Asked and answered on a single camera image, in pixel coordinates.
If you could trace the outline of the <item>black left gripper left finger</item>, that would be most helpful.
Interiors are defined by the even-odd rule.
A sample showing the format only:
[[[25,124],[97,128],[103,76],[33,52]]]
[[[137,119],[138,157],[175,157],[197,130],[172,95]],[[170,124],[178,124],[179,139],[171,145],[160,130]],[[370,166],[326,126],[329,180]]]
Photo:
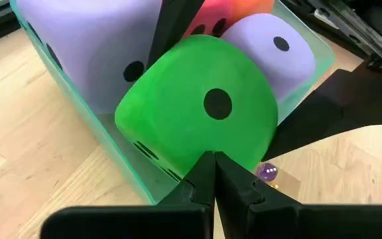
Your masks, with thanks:
[[[215,154],[207,151],[158,204],[63,208],[44,221],[40,238],[212,238],[214,201]]]

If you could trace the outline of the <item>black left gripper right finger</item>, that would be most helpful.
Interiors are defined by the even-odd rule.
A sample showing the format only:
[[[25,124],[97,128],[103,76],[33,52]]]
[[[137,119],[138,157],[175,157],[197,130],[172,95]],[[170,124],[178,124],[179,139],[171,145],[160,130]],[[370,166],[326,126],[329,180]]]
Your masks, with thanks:
[[[216,200],[226,238],[382,239],[382,205],[302,204],[216,152]]]

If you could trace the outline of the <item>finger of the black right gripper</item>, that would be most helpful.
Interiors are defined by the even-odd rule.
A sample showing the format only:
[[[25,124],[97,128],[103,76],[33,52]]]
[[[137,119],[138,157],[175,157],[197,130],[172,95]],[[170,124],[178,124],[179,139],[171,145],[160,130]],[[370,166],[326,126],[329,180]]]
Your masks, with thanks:
[[[370,125],[382,125],[382,73],[336,70],[279,124],[263,160]]]
[[[182,38],[203,2],[204,0],[162,0],[147,68]]]

